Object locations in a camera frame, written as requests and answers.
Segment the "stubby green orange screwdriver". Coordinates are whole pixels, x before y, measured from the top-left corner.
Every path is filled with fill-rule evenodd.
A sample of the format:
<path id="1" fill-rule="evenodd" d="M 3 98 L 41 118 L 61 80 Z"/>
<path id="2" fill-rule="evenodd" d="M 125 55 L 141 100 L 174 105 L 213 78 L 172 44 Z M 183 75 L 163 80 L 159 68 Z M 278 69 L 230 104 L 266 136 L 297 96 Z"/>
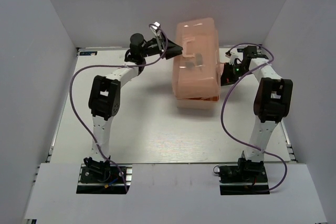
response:
<path id="1" fill-rule="evenodd" d="M 186 69 L 193 69 L 195 67 L 195 63 L 192 61 L 186 61 L 185 62 L 185 68 Z"/>

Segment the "stubby green grey screwdriver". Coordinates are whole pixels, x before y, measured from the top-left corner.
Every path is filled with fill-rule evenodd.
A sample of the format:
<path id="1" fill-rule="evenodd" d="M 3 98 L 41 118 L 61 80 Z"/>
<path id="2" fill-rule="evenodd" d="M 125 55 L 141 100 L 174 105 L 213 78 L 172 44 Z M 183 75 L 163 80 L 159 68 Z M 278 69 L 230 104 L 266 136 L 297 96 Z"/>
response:
<path id="1" fill-rule="evenodd" d="M 203 56 L 201 53 L 197 53 L 195 55 L 195 67 L 202 71 L 202 67 L 203 67 Z"/>

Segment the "pink plastic toolbox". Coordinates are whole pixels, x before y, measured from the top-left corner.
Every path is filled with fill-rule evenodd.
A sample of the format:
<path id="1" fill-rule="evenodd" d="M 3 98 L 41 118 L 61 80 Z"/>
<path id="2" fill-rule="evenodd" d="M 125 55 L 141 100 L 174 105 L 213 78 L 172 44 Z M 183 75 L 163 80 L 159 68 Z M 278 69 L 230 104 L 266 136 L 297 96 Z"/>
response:
<path id="1" fill-rule="evenodd" d="M 221 63 L 213 18 L 179 23 L 175 43 L 183 50 L 173 58 L 172 90 L 179 109 L 213 110 L 220 99 Z"/>

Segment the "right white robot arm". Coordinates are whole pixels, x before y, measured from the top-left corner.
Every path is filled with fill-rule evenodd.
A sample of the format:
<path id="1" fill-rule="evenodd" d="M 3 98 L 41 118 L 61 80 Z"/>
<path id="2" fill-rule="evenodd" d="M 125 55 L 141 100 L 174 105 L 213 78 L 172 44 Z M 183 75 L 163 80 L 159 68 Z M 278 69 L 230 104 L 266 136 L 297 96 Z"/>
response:
<path id="1" fill-rule="evenodd" d="M 289 113 L 293 88 L 290 79 L 284 79 L 272 68 L 273 54 L 269 52 L 264 55 L 259 49 L 260 46 L 256 44 L 245 44 L 242 59 L 229 49 L 225 53 L 229 62 L 224 63 L 221 75 L 221 85 L 231 86 L 229 92 L 250 74 L 259 83 L 253 105 L 254 128 L 249 142 L 245 144 L 246 149 L 238 159 L 237 168 L 232 171 L 233 176 L 238 176 L 245 182 L 262 172 L 271 135 Z"/>

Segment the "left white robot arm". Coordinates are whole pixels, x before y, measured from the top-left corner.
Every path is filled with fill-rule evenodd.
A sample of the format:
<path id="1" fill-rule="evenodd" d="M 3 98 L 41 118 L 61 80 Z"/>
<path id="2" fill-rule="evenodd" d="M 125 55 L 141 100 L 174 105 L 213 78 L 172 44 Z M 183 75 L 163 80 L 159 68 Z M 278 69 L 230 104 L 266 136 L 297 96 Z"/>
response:
<path id="1" fill-rule="evenodd" d="M 144 70 L 145 58 L 162 55 L 171 59 L 182 53 L 183 48 L 167 40 L 164 35 L 157 35 L 146 41 L 142 34 L 130 37 L 130 48 L 126 51 L 124 62 L 134 64 L 134 68 L 118 68 L 107 76 L 95 76 L 89 97 L 89 109 L 93 119 L 93 140 L 91 154 L 84 159 L 84 164 L 101 182 L 110 178 L 109 155 L 110 130 L 113 118 L 120 108 L 121 88 Z"/>

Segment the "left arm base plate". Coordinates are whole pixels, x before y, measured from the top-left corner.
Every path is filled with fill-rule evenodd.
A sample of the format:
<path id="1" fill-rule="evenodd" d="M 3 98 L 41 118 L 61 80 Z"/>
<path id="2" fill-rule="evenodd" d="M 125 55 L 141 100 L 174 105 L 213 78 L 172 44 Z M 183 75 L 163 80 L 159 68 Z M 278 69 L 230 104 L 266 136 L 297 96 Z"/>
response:
<path id="1" fill-rule="evenodd" d="M 111 166 L 105 175 L 89 169 L 82 164 L 76 194 L 93 195 L 125 195 L 123 179 L 129 189 L 132 180 L 132 165 L 121 165 L 120 172 L 115 166 Z"/>

